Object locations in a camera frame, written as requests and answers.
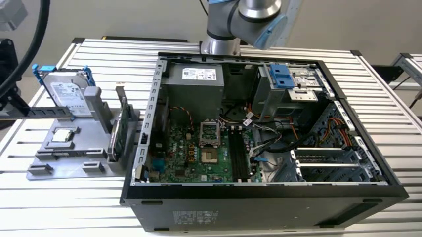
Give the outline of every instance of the slotted metal table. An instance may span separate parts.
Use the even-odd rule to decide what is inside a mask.
[[[72,43],[57,67],[89,65],[101,97],[119,107],[116,85],[144,109],[157,52],[198,53],[196,43],[85,39]],[[422,236],[422,123],[364,58],[350,51],[242,47],[243,56],[323,60],[410,198],[346,229],[163,233],[169,236]],[[32,106],[52,106],[39,89]],[[132,210],[119,206],[123,177],[27,181],[25,171],[52,119],[19,120],[0,143],[0,233],[33,236],[153,236]]]

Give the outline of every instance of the hard drive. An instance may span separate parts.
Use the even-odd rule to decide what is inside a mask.
[[[55,104],[67,106],[77,118],[91,118],[84,91],[88,86],[95,86],[92,72],[88,67],[83,69],[57,69],[55,66],[33,65],[32,73],[39,83],[44,86]]]

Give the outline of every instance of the power supply label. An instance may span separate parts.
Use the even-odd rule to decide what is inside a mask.
[[[177,225],[215,224],[218,211],[173,211],[172,216]]]
[[[216,80],[216,70],[206,68],[184,68],[181,79],[184,80]]]
[[[85,98],[76,84],[52,82],[51,87],[60,105],[67,106],[76,117],[91,116]]]

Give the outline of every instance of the expansion slot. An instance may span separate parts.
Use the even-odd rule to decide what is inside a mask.
[[[238,182],[239,179],[242,180],[242,182],[247,182],[247,179],[250,178],[243,146],[244,145],[243,145],[242,131],[230,131],[228,132],[228,149],[230,149],[234,182]]]

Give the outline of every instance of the hard drive label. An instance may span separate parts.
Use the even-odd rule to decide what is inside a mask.
[[[51,86],[60,105],[67,106],[76,117],[89,116],[89,108],[79,86],[63,82],[52,82]]]

